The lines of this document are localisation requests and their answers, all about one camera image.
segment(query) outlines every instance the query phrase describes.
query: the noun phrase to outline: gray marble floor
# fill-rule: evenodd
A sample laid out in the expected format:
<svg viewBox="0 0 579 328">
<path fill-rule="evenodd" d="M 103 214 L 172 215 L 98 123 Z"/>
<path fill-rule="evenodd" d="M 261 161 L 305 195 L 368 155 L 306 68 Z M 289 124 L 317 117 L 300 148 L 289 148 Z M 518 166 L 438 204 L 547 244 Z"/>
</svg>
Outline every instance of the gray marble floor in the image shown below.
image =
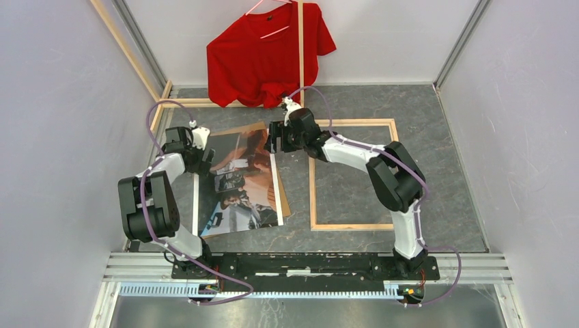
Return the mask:
<svg viewBox="0 0 579 328">
<path fill-rule="evenodd" d="M 320 87 L 334 118 L 394 118 L 400 142 L 417 160 L 432 191 L 422 207 L 423 234 L 431 246 L 454 245 L 460 251 L 485 251 L 474 206 L 449 127 L 431 86 L 361 85 Z M 205 90 L 181 89 L 179 98 L 206 97 Z M 306 92 L 306 106 L 327 118 L 320 96 Z M 223 131 L 263 120 L 282 120 L 281 109 L 190 109 L 197 121 Z M 186 125 L 182 109 L 165 111 L 169 126 Z M 382 127 L 340 127 L 346 137 L 387 144 Z M 393 231 L 313 232 L 310 230 L 308 158 L 303 152 L 277 154 L 277 165 L 292 214 L 285 225 L 236 232 L 208 239 L 212 251 L 391 251 Z M 318 223 L 388 223 L 388 211 L 376 199 L 367 176 L 342 165 L 316 165 Z M 192 225 L 193 183 L 183 175 L 173 184 L 182 222 Z M 142 245 L 141 251 L 154 248 Z"/>
</svg>

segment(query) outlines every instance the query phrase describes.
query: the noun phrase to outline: red t-shirt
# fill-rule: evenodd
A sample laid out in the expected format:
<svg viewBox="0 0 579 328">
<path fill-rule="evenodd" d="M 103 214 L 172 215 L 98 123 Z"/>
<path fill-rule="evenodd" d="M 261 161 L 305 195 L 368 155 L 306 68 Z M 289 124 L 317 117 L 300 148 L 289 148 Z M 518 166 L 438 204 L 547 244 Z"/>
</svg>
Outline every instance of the red t-shirt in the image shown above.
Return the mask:
<svg viewBox="0 0 579 328">
<path fill-rule="evenodd" d="M 209 99 L 222 107 L 235 99 L 248 107 L 276 107 L 282 96 L 300 87 L 298 45 L 295 1 L 265 14 L 242 16 L 207 45 Z M 312 85 L 317 77 L 318 55 L 334 50 L 320 7 L 304 3 L 305 85 Z M 299 93 L 294 100 L 299 101 Z"/>
</svg>

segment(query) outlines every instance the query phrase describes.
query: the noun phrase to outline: magazine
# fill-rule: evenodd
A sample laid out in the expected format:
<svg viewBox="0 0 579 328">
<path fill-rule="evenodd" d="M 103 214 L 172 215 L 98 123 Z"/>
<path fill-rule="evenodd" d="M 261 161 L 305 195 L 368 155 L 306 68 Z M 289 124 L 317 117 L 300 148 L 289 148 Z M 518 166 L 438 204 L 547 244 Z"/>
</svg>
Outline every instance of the magazine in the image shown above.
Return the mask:
<svg viewBox="0 0 579 328">
<path fill-rule="evenodd" d="M 263 122 L 209 136 L 209 176 L 194 179 L 193 226 L 202 237 L 283 225 L 289 207 Z"/>
</svg>

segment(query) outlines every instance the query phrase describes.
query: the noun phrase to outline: wooden frame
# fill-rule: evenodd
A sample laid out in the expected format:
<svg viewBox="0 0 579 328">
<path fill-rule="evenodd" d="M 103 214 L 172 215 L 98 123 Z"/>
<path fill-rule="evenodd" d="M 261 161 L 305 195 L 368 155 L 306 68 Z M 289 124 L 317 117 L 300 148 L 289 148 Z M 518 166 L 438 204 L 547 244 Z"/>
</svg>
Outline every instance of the wooden frame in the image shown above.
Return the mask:
<svg viewBox="0 0 579 328">
<path fill-rule="evenodd" d="M 171 80 L 167 80 L 167 84 L 165 85 L 165 88 L 163 90 L 163 94 L 161 94 L 161 99 L 165 100 L 169 98 L 169 94 L 171 93 L 171 88 L 173 87 L 173 82 L 171 82 Z M 153 117 L 153 122 L 151 122 L 151 131 L 153 133 L 155 133 L 157 131 L 157 128 L 159 127 L 159 123 L 161 122 L 161 118 L 163 116 L 163 111 L 165 110 L 165 108 L 168 108 L 167 105 L 172 105 L 172 104 L 159 104 L 157 106 L 157 111 L 155 112 L 155 116 Z"/>
<path fill-rule="evenodd" d="M 316 120 L 320 126 L 328 126 L 329 120 Z M 361 118 L 348 120 L 332 120 L 332 126 L 387 126 L 392 141 L 398 141 L 398 132 L 393 118 Z M 317 206 L 315 198 L 315 159 L 309 157 L 309 215 L 312 230 L 317 231 L 347 231 L 347 230 L 393 230 L 392 223 L 378 224 L 319 224 L 317 222 Z"/>
</svg>

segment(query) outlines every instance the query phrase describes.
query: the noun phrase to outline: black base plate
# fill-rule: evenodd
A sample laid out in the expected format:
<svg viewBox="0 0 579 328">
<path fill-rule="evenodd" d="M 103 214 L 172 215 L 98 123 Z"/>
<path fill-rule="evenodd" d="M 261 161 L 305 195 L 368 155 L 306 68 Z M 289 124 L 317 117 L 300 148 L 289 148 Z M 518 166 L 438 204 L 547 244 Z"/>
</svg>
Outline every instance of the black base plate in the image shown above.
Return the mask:
<svg viewBox="0 0 579 328">
<path fill-rule="evenodd" d="M 212 254 L 212 267 L 220 273 L 251 284 L 256 292 L 340 292 L 383 291 L 384 280 L 439 280 L 436 258 L 426 257 L 414 272 L 402 277 L 390 254 L 379 253 L 223 253 Z M 292 270 L 309 269 L 324 276 L 292 275 Z M 277 273 L 275 276 L 256 273 Z M 173 279 L 199 279 L 192 271 L 173 268 Z M 247 288 L 221 280 L 224 291 Z"/>
</svg>

